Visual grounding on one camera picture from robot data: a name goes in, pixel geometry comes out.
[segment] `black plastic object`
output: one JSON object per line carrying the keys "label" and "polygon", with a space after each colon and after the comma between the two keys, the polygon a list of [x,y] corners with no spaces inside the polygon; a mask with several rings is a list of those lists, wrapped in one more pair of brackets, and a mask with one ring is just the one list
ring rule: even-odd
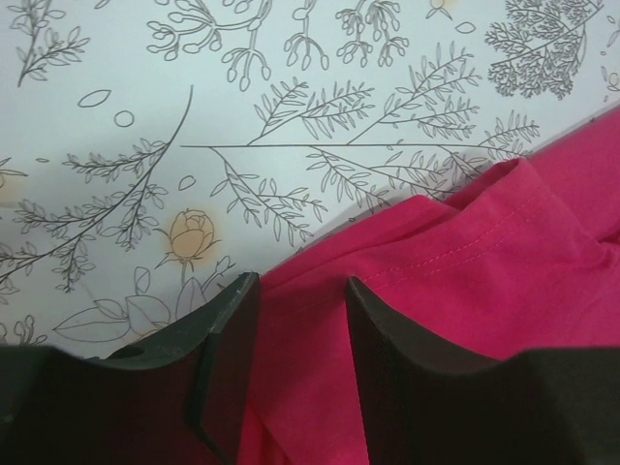
{"label": "black plastic object", "polygon": [[346,295],[372,464],[620,464],[620,349],[499,362],[417,325],[356,278]]}
{"label": "black plastic object", "polygon": [[236,463],[259,297],[241,275],[107,359],[1,348],[0,463]]}

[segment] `stitched seam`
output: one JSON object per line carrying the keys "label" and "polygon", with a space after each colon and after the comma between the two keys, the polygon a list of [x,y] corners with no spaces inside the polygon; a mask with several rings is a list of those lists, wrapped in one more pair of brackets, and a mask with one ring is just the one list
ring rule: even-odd
{"label": "stitched seam", "polygon": [[426,276],[431,276],[431,275],[433,275],[435,273],[439,273],[440,271],[445,271],[447,269],[454,268],[455,266],[459,266],[460,264],[466,264],[468,262],[472,262],[472,261],[474,261],[476,259],[479,259],[483,255],[487,254],[488,252],[490,252],[491,250],[493,250],[494,248],[496,248],[497,246],[502,244],[504,241],[506,241],[506,239],[508,239],[511,235],[513,235],[517,230],[519,230],[523,226],[527,225],[530,221],[534,220],[537,216],[539,216],[543,212],[543,209],[544,209],[544,205],[541,206],[534,213],[532,213],[528,218],[526,218],[525,221],[523,221],[522,223],[519,223],[517,226],[515,226],[512,230],[510,230],[504,237],[502,237],[496,243],[494,243],[493,245],[489,246],[486,250],[480,252],[479,254],[475,255],[474,257],[470,257],[469,259],[462,260],[462,261],[457,262],[457,263],[449,264],[447,266],[444,266],[443,268],[433,269],[431,271],[428,271],[428,272],[422,274],[421,276],[404,276],[404,277],[402,277],[400,279],[397,279],[396,281],[390,281],[390,282],[385,283],[385,284],[383,284],[383,285],[381,285],[381,286],[379,286],[377,288],[374,288],[374,290],[378,291],[379,289],[388,288],[389,286],[393,286],[395,284],[402,283],[403,281],[407,281],[409,279],[424,278]]}
{"label": "stitched seam", "polygon": [[382,276],[386,273],[391,273],[393,271],[397,271],[399,269],[411,269],[411,268],[419,268],[421,266],[425,266],[426,264],[431,264],[433,262],[436,262],[444,257],[448,257],[450,255],[456,254],[458,252],[461,252],[463,250],[466,250],[470,247],[473,247],[474,245],[476,245],[477,243],[479,243],[480,241],[482,241],[486,236],[488,236],[489,234],[491,234],[493,231],[495,231],[496,229],[498,229],[500,226],[502,226],[502,224],[506,223],[512,216],[514,216],[516,213],[518,213],[520,210],[522,210],[523,208],[525,208],[530,202],[532,202],[536,197],[538,192],[542,189],[542,187],[539,187],[536,192],[532,195],[532,197],[530,197],[527,201],[525,201],[522,205],[520,205],[518,208],[516,208],[515,210],[513,210],[509,215],[506,215],[504,218],[502,218],[499,222],[497,222],[495,225],[493,225],[493,227],[485,232],[483,232],[481,235],[478,236],[478,238],[476,238],[475,240],[473,240],[472,242],[469,242],[465,245],[462,245],[456,249],[452,249],[449,250],[441,255],[438,255],[437,257],[433,257],[432,259],[428,259],[424,262],[421,263],[416,263],[416,264],[409,264],[407,266],[395,266],[394,268],[390,268],[390,269],[384,269],[382,271],[377,272],[376,274],[373,274],[371,276],[366,277],[366,280],[372,280],[376,277]]}
{"label": "stitched seam", "polygon": [[[500,223],[504,222],[507,218],[509,218],[509,217],[513,216],[513,214],[515,214],[515,213],[516,213],[519,209],[522,209],[522,208],[523,208],[523,207],[524,207],[527,203],[531,202],[531,201],[532,201],[532,200],[536,197],[537,193],[538,193],[541,189],[542,189],[542,187],[539,187],[539,188],[536,190],[535,194],[534,194],[534,195],[533,195],[530,199],[528,199],[528,200],[527,200],[524,204],[522,204],[522,205],[521,205],[519,208],[517,208],[516,210],[513,210],[513,211],[512,211],[512,213],[511,213],[510,215],[507,215],[505,218],[503,218],[502,220],[500,220],[500,222],[499,222],[499,223],[497,223],[497,224],[496,224],[493,228],[491,228],[489,231],[492,231],[493,229],[495,229],[495,227],[497,227]],[[545,201],[545,200],[549,197],[549,195],[550,195],[550,194],[548,194],[548,193],[547,193],[547,194],[545,194],[545,196],[542,198],[542,200],[543,200],[543,201]],[[543,205],[543,206],[541,206],[541,208],[540,208],[539,210],[537,210],[537,212],[536,212],[536,213],[534,213],[532,216],[530,216],[530,217],[529,217],[528,219],[526,219],[524,222],[519,223],[519,224],[518,224],[518,225],[517,225],[517,226],[516,226],[513,230],[511,230],[511,231],[510,231],[510,232],[509,232],[506,236],[504,236],[503,238],[499,239],[499,241],[498,241],[496,244],[493,244],[492,246],[490,246],[490,247],[489,247],[486,251],[484,251],[484,252],[482,252],[481,254],[479,254],[479,255],[477,255],[477,256],[475,256],[475,257],[473,257],[472,259],[467,259],[466,261],[463,261],[463,262],[454,263],[454,264],[453,264],[453,266],[457,266],[458,264],[463,264],[463,263],[466,263],[466,262],[468,262],[468,261],[470,261],[470,260],[474,260],[474,259],[477,259],[477,258],[481,257],[481,256],[482,256],[482,255],[484,255],[486,252],[488,252],[489,250],[491,250],[493,247],[495,247],[496,245],[499,245],[499,244],[500,244],[500,243],[502,243],[504,240],[506,240],[506,238],[507,238],[510,234],[512,234],[514,231],[516,231],[516,230],[517,230],[518,228],[520,228],[521,226],[523,226],[526,222],[530,221],[530,220],[531,220],[534,216],[536,216],[537,214],[540,214],[540,212],[543,210],[543,208],[544,208],[544,205]],[[478,239],[476,239],[474,242],[478,241],[478,240],[479,240],[482,236],[486,235],[487,233],[488,233],[488,232],[484,232],[484,233],[483,233],[483,234],[482,234],[482,235],[481,235]],[[467,245],[465,245],[465,246],[459,247],[458,249],[455,249],[454,251],[452,251],[452,253],[454,253],[454,252],[455,252],[455,251],[457,251],[457,250],[462,250],[462,249],[465,249],[468,245],[470,245],[470,244],[467,244]],[[430,259],[430,260],[428,260],[428,261],[426,261],[426,262],[428,263],[428,262],[432,262],[432,261],[434,261],[434,260],[435,260],[435,259]],[[413,265],[408,265],[408,266],[395,267],[395,268],[391,268],[391,269],[388,269],[388,270],[384,270],[384,271],[379,272],[379,273],[375,273],[375,274],[373,274],[373,275],[371,275],[371,276],[369,276],[369,277],[363,277],[363,278],[362,278],[362,277],[360,277],[359,279],[360,279],[361,281],[363,281],[364,283],[367,283],[367,281],[369,281],[369,280],[371,280],[371,279],[373,279],[373,278],[379,277],[379,276],[381,276],[381,275],[383,275],[383,274],[386,274],[386,273],[389,273],[389,272],[392,272],[392,271],[396,271],[396,270],[398,270],[398,269],[416,268],[416,267],[418,267],[418,266],[422,266],[423,264],[424,264],[424,263],[419,263],[419,264],[413,264]],[[429,272],[428,272],[428,274],[432,274],[433,272],[441,271],[442,269],[446,269],[446,268],[440,268],[440,269],[438,269],[438,270],[431,270],[431,271],[429,271]],[[383,286],[381,286],[381,287],[379,287],[379,288],[376,288],[376,289],[382,289],[382,288],[383,288],[383,287],[385,287],[385,286],[389,286],[390,284],[396,284],[396,283],[398,283],[398,282],[400,282],[400,281],[401,281],[401,280],[395,281],[395,282],[393,282],[393,283],[386,283],[385,285],[383,285]],[[337,301],[339,298],[340,298],[339,296],[336,296],[336,297],[331,296],[331,297],[328,297],[328,298],[324,298],[324,299],[322,299],[322,300],[320,300],[320,301],[318,301],[318,302],[312,302],[312,303],[309,303],[309,304],[307,304],[307,305],[304,305],[304,306],[302,306],[302,307],[298,308],[298,309],[296,310],[296,312],[303,312],[303,311],[305,311],[305,310],[310,310],[310,309],[313,309],[313,308],[316,308],[316,307],[320,307],[320,306],[322,306],[322,305],[326,305],[326,304],[331,303],[331,302],[333,302],[333,301]]]}

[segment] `flower drawing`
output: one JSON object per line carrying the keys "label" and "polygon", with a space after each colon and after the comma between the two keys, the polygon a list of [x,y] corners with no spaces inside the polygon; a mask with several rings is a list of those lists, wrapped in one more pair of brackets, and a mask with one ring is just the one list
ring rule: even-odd
{"label": "flower drawing", "polygon": [[201,210],[186,209],[179,212],[169,232],[158,230],[169,241],[170,251],[157,265],[167,262],[180,262],[183,265],[181,280],[185,283],[187,265],[194,269],[194,261],[204,258],[211,246],[219,242],[215,240],[215,226],[206,213]]}

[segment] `pink cloth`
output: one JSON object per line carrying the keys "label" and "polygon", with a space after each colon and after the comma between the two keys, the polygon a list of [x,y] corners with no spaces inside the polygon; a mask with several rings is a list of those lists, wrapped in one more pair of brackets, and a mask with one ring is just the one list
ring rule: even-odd
{"label": "pink cloth", "polygon": [[403,201],[268,273],[241,463],[367,463],[343,297],[352,275],[490,357],[620,345],[618,127],[615,111],[444,203]]}

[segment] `botanical print paper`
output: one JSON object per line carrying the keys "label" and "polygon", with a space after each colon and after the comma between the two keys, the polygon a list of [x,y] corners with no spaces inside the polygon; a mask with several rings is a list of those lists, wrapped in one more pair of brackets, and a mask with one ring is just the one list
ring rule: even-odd
{"label": "botanical print paper", "polygon": [[3,0],[0,343],[104,357],[620,97],[617,0]]}

